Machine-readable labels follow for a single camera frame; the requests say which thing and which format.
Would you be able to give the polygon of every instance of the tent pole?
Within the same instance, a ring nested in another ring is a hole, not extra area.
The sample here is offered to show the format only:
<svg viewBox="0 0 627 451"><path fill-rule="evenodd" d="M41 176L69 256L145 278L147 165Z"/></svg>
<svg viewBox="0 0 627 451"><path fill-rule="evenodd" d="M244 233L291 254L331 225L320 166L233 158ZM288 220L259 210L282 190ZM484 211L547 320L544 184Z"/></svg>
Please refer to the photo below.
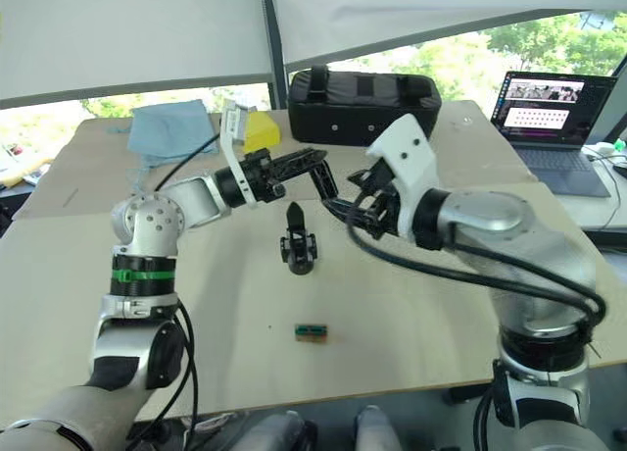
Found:
<svg viewBox="0 0 627 451"><path fill-rule="evenodd" d="M281 33L276 20L274 2L272 0L262 0L265 19L265 33L267 45L270 53L270 64L272 68L272 82L268 84L270 95L270 105L273 110L284 110L287 108L287 74L283 62L283 46L281 45Z"/></svg>

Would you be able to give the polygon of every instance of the laptop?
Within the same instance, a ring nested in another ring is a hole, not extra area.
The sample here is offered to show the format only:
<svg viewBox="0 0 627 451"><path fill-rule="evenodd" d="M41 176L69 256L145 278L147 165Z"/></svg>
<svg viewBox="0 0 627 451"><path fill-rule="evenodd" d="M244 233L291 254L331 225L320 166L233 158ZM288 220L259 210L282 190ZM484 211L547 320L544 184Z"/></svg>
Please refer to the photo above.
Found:
<svg viewBox="0 0 627 451"><path fill-rule="evenodd" d="M581 148L614 76L508 72L491 122L555 194L609 197Z"/></svg>

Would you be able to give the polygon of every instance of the tree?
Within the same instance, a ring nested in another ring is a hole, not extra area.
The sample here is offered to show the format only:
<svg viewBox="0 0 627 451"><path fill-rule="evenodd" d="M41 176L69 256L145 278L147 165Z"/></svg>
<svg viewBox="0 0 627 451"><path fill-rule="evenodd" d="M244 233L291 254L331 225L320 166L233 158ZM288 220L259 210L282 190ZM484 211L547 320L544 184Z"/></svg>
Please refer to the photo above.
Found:
<svg viewBox="0 0 627 451"><path fill-rule="evenodd" d="M564 40L577 24L577 16L564 15L494 27L484 33L490 36L490 49L518 57L521 71L538 66L559 69L566 66Z"/></svg>
<svg viewBox="0 0 627 451"><path fill-rule="evenodd" d="M142 95L135 93L105 98L87 98L80 100L80 105L95 118L128 118L132 116L132 109L141 106L142 102Z"/></svg>
<svg viewBox="0 0 627 451"><path fill-rule="evenodd" d="M587 29L570 38L568 62L576 74L609 75L627 54L627 14L619 13L612 31Z"/></svg>
<svg viewBox="0 0 627 451"><path fill-rule="evenodd" d="M489 37L471 32L437 39L411 48L403 62L391 61L392 72L433 78L443 100L472 99L488 109L494 106L507 60L488 49Z"/></svg>

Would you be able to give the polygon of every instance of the black joint cover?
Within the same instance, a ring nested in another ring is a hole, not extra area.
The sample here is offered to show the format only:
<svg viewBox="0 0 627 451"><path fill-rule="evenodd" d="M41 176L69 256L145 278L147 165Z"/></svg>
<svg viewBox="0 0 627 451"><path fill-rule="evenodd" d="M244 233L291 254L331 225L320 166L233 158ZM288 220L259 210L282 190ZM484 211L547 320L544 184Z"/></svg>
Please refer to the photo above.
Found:
<svg viewBox="0 0 627 451"><path fill-rule="evenodd" d="M164 324L150 347L146 388L168 387L180 373L180 362L185 348L181 329L173 324Z"/></svg>
<svg viewBox="0 0 627 451"><path fill-rule="evenodd" d="M115 255L113 270L133 270L135 272L173 272L176 260L166 257L131 257ZM111 279L110 292L114 296L161 296L174 292L174 279L144 279L133 282L120 282Z"/></svg>
<svg viewBox="0 0 627 451"><path fill-rule="evenodd" d="M516 401L516 408L521 428L539 420L557 420L579 425L573 408L555 400L519 399Z"/></svg>
<svg viewBox="0 0 627 451"><path fill-rule="evenodd" d="M94 361L94 371L85 385L105 390L126 387L135 377L139 358L136 356L103 356Z"/></svg>
<svg viewBox="0 0 627 451"><path fill-rule="evenodd" d="M589 338L575 331L559 338L531 338L501 328L501 343L517 363L538 371L568 371L581 364Z"/></svg>
<svg viewBox="0 0 627 451"><path fill-rule="evenodd" d="M507 386L506 368L501 361L495 360L492 363L492 371L494 372L494 381L492 382L494 410L499 422L504 426L513 427L513 410L511 409L511 398Z"/></svg>
<svg viewBox="0 0 627 451"><path fill-rule="evenodd" d="M82 436L65 426L59 426L57 434L71 442L78 451L93 451L94 449Z"/></svg>
<svg viewBox="0 0 627 451"><path fill-rule="evenodd" d="M413 236L415 244L427 250L442 250L444 238L438 233L438 217L448 191L430 189L422 196L413 215Z"/></svg>

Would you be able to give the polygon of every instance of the wooden table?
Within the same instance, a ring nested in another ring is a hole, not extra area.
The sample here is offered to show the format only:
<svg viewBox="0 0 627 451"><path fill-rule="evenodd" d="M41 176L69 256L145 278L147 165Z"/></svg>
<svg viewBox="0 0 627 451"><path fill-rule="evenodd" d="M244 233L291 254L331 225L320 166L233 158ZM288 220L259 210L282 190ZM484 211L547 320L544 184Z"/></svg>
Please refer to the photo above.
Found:
<svg viewBox="0 0 627 451"><path fill-rule="evenodd" d="M515 154L504 150L506 143L476 105L450 105L443 109L433 135L443 181L450 186L479 181L476 184L482 187L519 194L546 224L585 247L597 261L598 292L609 304L609 316L595 340L602 359L592 357L592 362L626 362L625 286L548 189L533 182ZM464 119L473 123L461 124ZM87 122L76 136L85 152L87 139L80 133L97 124ZM464 126L480 131L464 132ZM284 136L284 146L298 147L286 140ZM488 157L470 148L503 150L503 155L497 164L480 165L480 159ZM363 149L330 149L335 173L347 175L356 169L355 163L366 164ZM126 158L124 152L121 148L119 160ZM450 166L458 161L451 152L463 152L461 166ZM196 165L205 166L213 158ZM55 166L49 175L65 171ZM493 178L498 171L512 179L517 173L518 181L486 185L482 175ZM103 197L124 197L120 176L109 177L117 189ZM83 178L73 184L79 188L76 197L81 191L93 192ZM44 187L39 186L33 197ZM262 204L255 211L240 208L230 218L194 229L180 240L176 287L196 330L201 413L468 384L491 377L497 320L486 289L409 273L369 257L313 200L312 188L289 189L319 243L319 259L307 276L291 274L279 256L289 199ZM26 415L60 388L87 379L93 328L100 297L108 289L116 240L108 213L87 204L78 206L88 198L76 197L65 207L51 206L48 214L36 214L40 207L33 204L0 241L5 292L0 310L2 425ZM50 214L70 209L75 214ZM418 250L393 237L384 237L381 243L419 260L463 268L446 253ZM328 343L295 341L294 324L306 323L327 324ZM139 418L154 417L172 391L158 391ZM188 415L190 410L191 391L186 389L170 415Z"/></svg>
<svg viewBox="0 0 627 451"><path fill-rule="evenodd" d="M270 149L272 156L307 146L327 150L327 161L340 194L355 194L355 188L346 181L346 177L372 164L365 157L365 149L303 144L292 137L287 112L275 111L270 115L278 123L282 135L281 144ZM212 115L212 120L214 128L219 129L218 115ZM139 158L126 150L128 134L116 132L116 129L129 126L130 119L83 122L45 178L39 182L37 190L16 214L16 219L110 212L115 204L128 197L140 167ZM438 155L445 186L537 181L472 101L445 103L431 142ZM226 162L220 155L201 155L181 169L175 178L215 171L225 166ZM146 179L146 188L154 188L170 168L165 166L152 170ZM286 199L318 198L307 177L290 181L287 190Z"/></svg>
<svg viewBox="0 0 627 451"><path fill-rule="evenodd" d="M599 157L598 154L586 147L584 147L583 152L593 157ZM593 163L597 175L609 191L610 196L608 198L557 196L557 201L561 203L572 220L582 228L597 229L605 226L608 221L607 230L627 227L627 203L625 201L627 199L627 179L612 169L614 163L625 162L625 158L616 157L612 160ZM618 202L618 193L621 196L620 203Z"/></svg>

